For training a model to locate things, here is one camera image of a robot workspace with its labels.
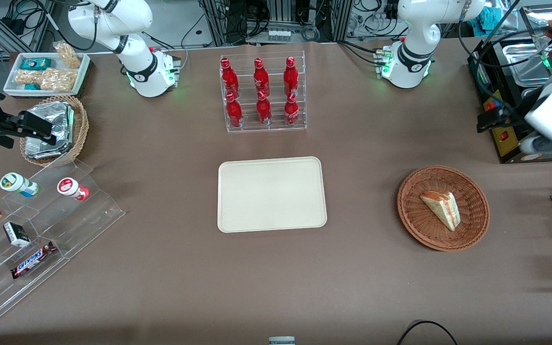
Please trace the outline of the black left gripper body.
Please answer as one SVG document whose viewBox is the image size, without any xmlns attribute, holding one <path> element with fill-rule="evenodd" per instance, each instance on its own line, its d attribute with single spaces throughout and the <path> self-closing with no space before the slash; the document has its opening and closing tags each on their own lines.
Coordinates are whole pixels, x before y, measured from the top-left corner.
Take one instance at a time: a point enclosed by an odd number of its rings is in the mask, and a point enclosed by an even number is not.
<svg viewBox="0 0 552 345">
<path fill-rule="evenodd" d="M 529 124 L 524 120 L 527 113 L 521 107 L 512 107 L 508 103 L 496 103 L 494 109 L 499 115 L 494 128 L 512 127 L 515 131 L 529 131 Z"/>
</svg>

